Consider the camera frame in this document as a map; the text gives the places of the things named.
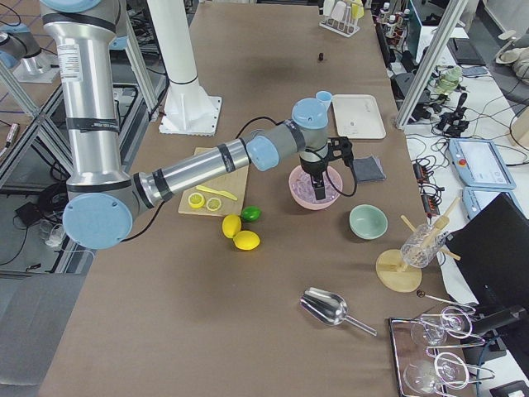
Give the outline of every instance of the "black adapter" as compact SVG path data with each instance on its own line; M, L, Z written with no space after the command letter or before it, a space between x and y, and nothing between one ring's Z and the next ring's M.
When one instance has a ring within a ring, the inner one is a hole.
M42 219L41 211L34 203L25 203L15 210L22 223L29 227Z

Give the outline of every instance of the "blue joint cap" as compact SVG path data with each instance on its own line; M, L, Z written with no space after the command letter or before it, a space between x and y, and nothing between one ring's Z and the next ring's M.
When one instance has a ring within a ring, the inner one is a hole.
M246 145L251 162L259 171L266 171L279 164L279 153L275 145L265 136L258 135Z
M4 25L0 27L0 31L5 31L6 33L29 33L30 28L21 23L20 25L16 26Z
M302 128L319 130L329 122L326 106L315 98L305 98L292 109L292 119Z
M83 12L96 7L101 0L41 0L45 6L58 12Z
M115 41L110 43L111 50L125 50L128 46L128 39L126 36L118 37Z
M12 69L18 64L17 58L4 51L0 51L0 60L8 69Z
M132 229L132 215L120 200L104 193L73 198L64 209L64 230L72 240L89 249L115 246Z

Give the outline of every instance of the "pink bowl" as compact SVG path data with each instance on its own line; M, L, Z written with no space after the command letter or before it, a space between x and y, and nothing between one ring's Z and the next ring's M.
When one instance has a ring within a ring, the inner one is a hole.
M341 180L340 174L338 174L338 172L332 167L327 167L327 173L334 185L341 190L343 187L343 181ZM316 211L318 209L329 207L340 197L340 194L334 190L331 184L329 184L329 180L325 174L323 175L323 181L325 182L326 197L323 200L318 201L314 197L314 190L312 189L310 176L303 171L301 165L298 165L292 170L288 177L288 186L296 203L304 208Z

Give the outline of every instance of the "light green bowl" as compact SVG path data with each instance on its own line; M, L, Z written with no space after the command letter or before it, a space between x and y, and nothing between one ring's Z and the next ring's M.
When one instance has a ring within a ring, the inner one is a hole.
M379 238L388 230L388 219L373 205L361 204L349 214L349 226L353 233L365 240Z

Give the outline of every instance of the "white support pillar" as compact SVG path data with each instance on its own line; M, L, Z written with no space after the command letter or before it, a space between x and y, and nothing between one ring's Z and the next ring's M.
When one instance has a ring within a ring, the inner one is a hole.
M160 132L212 136L221 110L220 97L209 97L197 67L182 0L148 0L150 15L170 78Z

